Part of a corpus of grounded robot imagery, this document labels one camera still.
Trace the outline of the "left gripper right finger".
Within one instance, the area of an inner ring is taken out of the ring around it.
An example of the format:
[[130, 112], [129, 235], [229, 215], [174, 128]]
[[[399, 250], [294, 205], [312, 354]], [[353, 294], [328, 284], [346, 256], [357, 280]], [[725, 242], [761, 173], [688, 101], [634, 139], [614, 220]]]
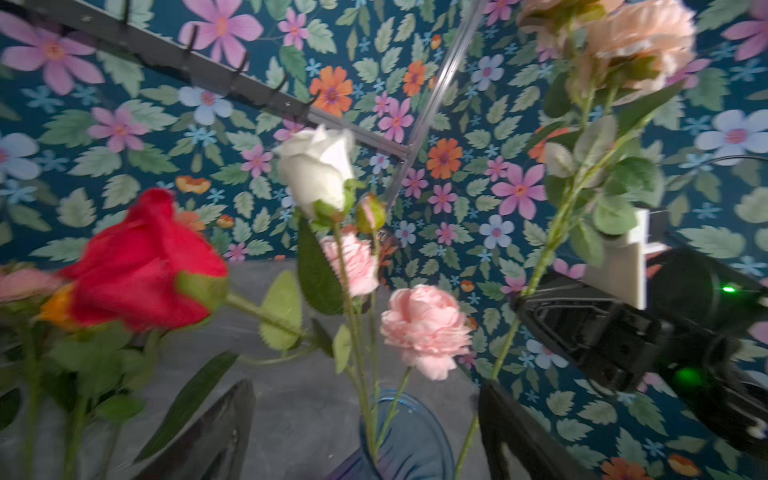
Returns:
[[492, 479], [511, 479], [509, 452], [532, 479], [592, 479], [585, 468], [498, 382], [486, 381], [479, 392], [478, 420]]

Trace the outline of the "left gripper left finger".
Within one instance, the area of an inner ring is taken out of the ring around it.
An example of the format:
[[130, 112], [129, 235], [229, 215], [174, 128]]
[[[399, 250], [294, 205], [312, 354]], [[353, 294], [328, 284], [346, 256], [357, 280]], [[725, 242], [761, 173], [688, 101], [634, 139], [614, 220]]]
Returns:
[[136, 477], [238, 480], [255, 401], [252, 382], [239, 381]]

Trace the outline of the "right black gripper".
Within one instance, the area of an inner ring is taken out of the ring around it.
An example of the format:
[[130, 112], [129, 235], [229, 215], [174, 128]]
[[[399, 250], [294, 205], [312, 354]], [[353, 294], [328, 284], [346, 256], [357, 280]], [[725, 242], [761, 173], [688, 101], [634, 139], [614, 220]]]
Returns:
[[512, 305], [547, 349], [617, 392], [639, 386], [674, 331], [671, 322], [580, 281], [549, 281]]

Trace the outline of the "blue purple glass vase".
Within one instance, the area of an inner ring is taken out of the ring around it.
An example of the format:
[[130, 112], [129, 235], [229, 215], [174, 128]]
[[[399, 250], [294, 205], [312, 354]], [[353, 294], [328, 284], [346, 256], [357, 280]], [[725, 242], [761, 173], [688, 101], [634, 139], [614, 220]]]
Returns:
[[392, 403], [396, 414], [387, 427], [378, 460], [368, 452], [365, 428], [358, 428], [360, 447], [327, 475], [332, 480], [414, 479], [450, 480], [455, 477], [454, 456], [435, 414], [417, 398], [392, 389], [376, 400], [377, 426], [383, 427]]

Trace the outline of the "pink peony flower stem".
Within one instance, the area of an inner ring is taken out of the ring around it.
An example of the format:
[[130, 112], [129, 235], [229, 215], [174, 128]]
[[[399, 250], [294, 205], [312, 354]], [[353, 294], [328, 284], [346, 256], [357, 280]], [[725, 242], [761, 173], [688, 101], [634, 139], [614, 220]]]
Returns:
[[352, 231], [334, 225], [320, 246], [340, 284], [345, 315], [331, 344], [334, 367], [352, 381], [363, 420], [363, 445], [376, 459], [396, 416], [393, 406], [382, 414], [375, 404], [380, 393], [378, 345], [384, 343], [397, 351], [406, 367], [402, 386], [415, 372], [431, 381], [443, 381], [456, 369], [457, 357], [468, 353], [471, 331], [459, 302], [434, 285], [397, 289], [384, 311], [375, 313], [380, 231], [386, 212], [374, 195], [367, 194], [358, 201], [354, 220]]

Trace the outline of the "red rose stem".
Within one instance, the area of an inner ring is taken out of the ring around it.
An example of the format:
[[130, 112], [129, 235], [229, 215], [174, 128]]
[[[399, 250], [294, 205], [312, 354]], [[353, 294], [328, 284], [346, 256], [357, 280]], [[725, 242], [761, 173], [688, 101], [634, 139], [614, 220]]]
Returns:
[[[226, 262], [197, 231], [180, 222], [174, 198], [151, 189], [126, 218], [87, 244], [82, 258], [61, 270], [70, 283], [66, 317], [79, 326], [123, 322], [130, 330], [178, 330], [208, 319], [227, 304], [260, 321], [263, 342], [288, 351], [319, 334], [303, 330], [295, 297], [325, 315], [354, 316], [379, 286], [372, 242], [341, 228], [343, 212], [315, 203], [317, 219], [299, 217], [296, 277], [276, 281], [262, 305], [231, 292]], [[318, 238], [313, 224], [329, 226]]]

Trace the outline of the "peach peony flower stem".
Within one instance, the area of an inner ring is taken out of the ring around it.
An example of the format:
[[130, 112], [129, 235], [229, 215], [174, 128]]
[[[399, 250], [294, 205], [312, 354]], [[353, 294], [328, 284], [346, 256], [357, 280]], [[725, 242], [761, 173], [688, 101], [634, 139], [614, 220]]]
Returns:
[[526, 1], [519, 27], [564, 62], [531, 138], [530, 168], [492, 159], [488, 185], [498, 217], [526, 220], [547, 201], [556, 211], [533, 270], [506, 277], [500, 292], [536, 292], [556, 252], [570, 244], [584, 262], [606, 262], [606, 241], [639, 225], [643, 195], [661, 192], [661, 173], [640, 157], [639, 137], [678, 92], [674, 75], [695, 56], [694, 12], [681, 1]]

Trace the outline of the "white rose stem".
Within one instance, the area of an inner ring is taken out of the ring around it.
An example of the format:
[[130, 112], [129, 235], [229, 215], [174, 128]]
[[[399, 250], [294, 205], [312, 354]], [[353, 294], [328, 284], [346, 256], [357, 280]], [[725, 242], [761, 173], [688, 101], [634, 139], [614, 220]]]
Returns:
[[386, 218], [378, 199], [364, 193], [351, 155], [348, 130], [319, 125], [275, 149], [281, 181], [298, 215], [297, 273], [306, 302], [318, 313], [343, 316], [332, 340], [335, 370], [347, 375], [358, 395], [362, 447], [378, 462], [379, 393], [376, 335], [366, 332], [380, 286], [379, 231]]

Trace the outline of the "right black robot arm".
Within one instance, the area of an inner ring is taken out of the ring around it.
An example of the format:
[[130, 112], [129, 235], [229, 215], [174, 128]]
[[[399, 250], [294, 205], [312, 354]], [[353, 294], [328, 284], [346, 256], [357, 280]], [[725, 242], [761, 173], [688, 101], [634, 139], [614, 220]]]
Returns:
[[550, 272], [514, 312], [547, 348], [616, 392], [658, 374], [708, 429], [733, 448], [767, 457], [767, 388], [735, 356], [767, 318], [767, 289], [689, 247], [647, 260], [644, 308], [603, 286]]

